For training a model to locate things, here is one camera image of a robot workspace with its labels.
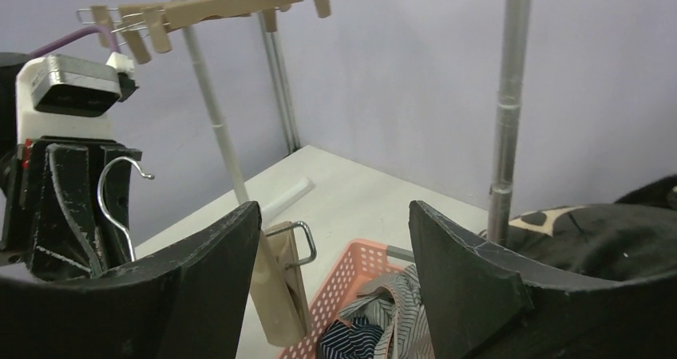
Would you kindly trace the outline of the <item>pink plastic basket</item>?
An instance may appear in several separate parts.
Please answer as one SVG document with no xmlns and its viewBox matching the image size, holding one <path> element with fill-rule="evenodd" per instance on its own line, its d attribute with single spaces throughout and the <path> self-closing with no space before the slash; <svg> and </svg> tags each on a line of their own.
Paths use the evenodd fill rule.
<svg viewBox="0 0 677 359">
<path fill-rule="evenodd" d="M 413 252 L 368 239 L 351 240 L 312 299 L 311 331 L 298 344 L 279 351 L 283 359 L 315 358 L 317 344 L 338 312 L 356 297 L 360 287 L 381 274 L 401 271 L 414 263 Z"/>
</svg>

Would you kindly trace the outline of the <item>wooden hanger of black underwear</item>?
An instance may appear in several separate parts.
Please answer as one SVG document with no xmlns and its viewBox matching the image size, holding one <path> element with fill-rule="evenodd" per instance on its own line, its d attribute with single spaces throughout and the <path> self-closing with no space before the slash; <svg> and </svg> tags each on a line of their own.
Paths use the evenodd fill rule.
<svg viewBox="0 0 677 359">
<path fill-rule="evenodd" d="M 124 237 L 125 253 L 133 262 L 135 251 L 129 229 L 116 220 L 105 202 L 105 181 L 114 164 L 130 163 L 140 176 L 154 180 L 144 172 L 139 162 L 129 156 L 118 156 L 102 169 L 97 181 L 97 203 L 103 216 Z M 263 220 L 279 215 L 312 191 L 315 184 L 304 177 L 263 208 Z M 310 254 L 299 258 L 294 230 L 303 230 Z M 269 344 L 291 347 L 303 341 L 311 330 L 310 312 L 300 267 L 314 262 L 317 248 L 310 227 L 303 221 L 278 223 L 261 231 L 255 264 L 251 275 L 250 295 Z"/>
</svg>

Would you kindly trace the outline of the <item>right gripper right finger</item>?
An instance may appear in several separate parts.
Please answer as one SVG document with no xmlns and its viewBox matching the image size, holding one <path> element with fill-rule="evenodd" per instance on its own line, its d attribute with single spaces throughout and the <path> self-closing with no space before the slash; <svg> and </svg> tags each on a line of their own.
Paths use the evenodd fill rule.
<svg viewBox="0 0 677 359">
<path fill-rule="evenodd" d="M 429 204 L 409 229 L 439 358 L 673 358 L 676 269 L 611 281 L 490 242 Z"/>
</svg>

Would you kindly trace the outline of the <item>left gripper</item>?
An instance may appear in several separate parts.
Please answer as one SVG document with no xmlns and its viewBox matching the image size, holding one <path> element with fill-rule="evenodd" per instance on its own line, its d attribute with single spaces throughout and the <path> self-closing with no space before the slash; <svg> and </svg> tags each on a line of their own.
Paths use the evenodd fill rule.
<svg viewBox="0 0 677 359">
<path fill-rule="evenodd" d="M 24 260 L 46 282 L 97 278 L 107 267 L 131 262 L 124 237 L 103 216 L 97 181 L 113 158 L 142 153 L 112 140 L 42 137 L 16 143 L 15 83 L 37 57 L 1 56 L 1 190 L 6 199 L 1 251 Z M 130 163 L 113 165 L 105 181 L 112 216 L 129 229 Z"/>
</svg>

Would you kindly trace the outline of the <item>empty wooden clip hanger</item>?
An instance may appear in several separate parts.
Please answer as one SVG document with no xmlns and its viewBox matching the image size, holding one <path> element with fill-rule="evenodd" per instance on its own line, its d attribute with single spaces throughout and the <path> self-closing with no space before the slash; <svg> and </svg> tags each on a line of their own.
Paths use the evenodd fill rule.
<svg viewBox="0 0 677 359">
<path fill-rule="evenodd" d="M 108 6 L 90 6 L 76 10 L 77 20 L 83 25 L 99 25 L 110 29 L 113 39 L 118 40 L 122 49 L 126 46 L 137 64 L 147 64 L 152 60 L 144 38 L 148 28 L 141 19 L 141 13 L 123 15 L 121 8 Z"/>
</svg>

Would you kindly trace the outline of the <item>black floral blanket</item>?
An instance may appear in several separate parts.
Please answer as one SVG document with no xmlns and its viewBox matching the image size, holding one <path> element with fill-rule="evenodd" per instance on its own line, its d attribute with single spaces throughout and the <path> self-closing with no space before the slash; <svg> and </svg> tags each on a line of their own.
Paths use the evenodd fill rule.
<svg viewBox="0 0 677 359">
<path fill-rule="evenodd" d="M 505 247 L 560 270 L 627 281 L 676 269 L 676 176 L 612 203 L 559 206 L 509 221 Z"/>
</svg>

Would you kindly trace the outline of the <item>wooden hanger of navy underwear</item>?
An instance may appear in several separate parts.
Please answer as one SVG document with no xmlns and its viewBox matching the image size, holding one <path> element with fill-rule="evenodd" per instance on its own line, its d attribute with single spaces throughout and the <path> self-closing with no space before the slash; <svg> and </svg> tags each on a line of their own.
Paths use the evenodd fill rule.
<svg viewBox="0 0 677 359">
<path fill-rule="evenodd" d="M 141 13 L 148 28 L 152 47 L 157 53 L 172 50 L 168 33 L 206 20 L 228 17 L 233 9 L 229 0 L 183 0 L 178 2 L 151 2 L 122 5 L 123 15 Z"/>
</svg>

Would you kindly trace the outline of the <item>metal clothes rack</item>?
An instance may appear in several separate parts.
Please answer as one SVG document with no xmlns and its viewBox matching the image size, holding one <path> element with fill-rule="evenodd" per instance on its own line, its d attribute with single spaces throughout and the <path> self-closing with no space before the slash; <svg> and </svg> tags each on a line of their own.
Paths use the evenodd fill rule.
<svg viewBox="0 0 677 359">
<path fill-rule="evenodd" d="M 504 243 L 532 0 L 312 0 L 281 22 L 299 139 L 473 204 Z"/>
</svg>

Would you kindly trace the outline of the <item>grey striped underwear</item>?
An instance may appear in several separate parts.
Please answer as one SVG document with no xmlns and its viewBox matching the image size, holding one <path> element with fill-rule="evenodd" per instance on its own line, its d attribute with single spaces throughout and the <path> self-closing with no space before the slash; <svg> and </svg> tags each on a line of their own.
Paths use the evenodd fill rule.
<svg viewBox="0 0 677 359">
<path fill-rule="evenodd" d="M 355 317 L 366 317 L 384 330 L 374 358 L 435 357 L 416 266 L 362 285 L 356 299 L 338 312 L 337 320 L 350 324 Z"/>
</svg>

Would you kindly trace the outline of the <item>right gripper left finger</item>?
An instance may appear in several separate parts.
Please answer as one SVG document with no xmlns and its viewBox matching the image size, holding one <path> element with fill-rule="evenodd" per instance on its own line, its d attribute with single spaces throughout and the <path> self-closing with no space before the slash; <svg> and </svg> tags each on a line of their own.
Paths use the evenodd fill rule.
<svg viewBox="0 0 677 359">
<path fill-rule="evenodd" d="M 99 278 L 3 278 L 2 357 L 235 357 L 261 223 L 250 201 Z"/>
</svg>

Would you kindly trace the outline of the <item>navy striped underwear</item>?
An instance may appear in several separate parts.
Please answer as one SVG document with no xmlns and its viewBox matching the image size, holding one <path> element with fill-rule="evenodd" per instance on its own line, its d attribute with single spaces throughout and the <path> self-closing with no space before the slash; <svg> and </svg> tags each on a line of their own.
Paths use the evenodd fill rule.
<svg viewBox="0 0 677 359">
<path fill-rule="evenodd" d="M 373 325 L 366 317 L 355 317 L 346 324 L 332 322 L 319 337 L 316 357 L 321 359 L 371 359 L 384 334 L 383 328 Z"/>
</svg>

